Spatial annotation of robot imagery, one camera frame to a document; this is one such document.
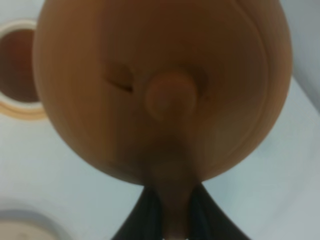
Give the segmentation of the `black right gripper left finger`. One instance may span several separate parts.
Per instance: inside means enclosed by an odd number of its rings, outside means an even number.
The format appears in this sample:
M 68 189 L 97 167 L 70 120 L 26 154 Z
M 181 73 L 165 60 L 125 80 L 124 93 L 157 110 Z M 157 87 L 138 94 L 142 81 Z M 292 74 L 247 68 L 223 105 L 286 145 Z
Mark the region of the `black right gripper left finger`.
M 114 240 L 163 240 L 165 189 L 146 186 Z

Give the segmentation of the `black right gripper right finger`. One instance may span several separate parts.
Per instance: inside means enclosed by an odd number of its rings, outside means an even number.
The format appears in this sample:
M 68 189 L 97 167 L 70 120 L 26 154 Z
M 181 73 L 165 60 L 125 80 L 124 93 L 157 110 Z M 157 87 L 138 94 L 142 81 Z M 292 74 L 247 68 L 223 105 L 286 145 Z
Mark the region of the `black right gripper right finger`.
M 218 207 L 202 184 L 192 191 L 189 240 L 247 240 L 248 237 Z

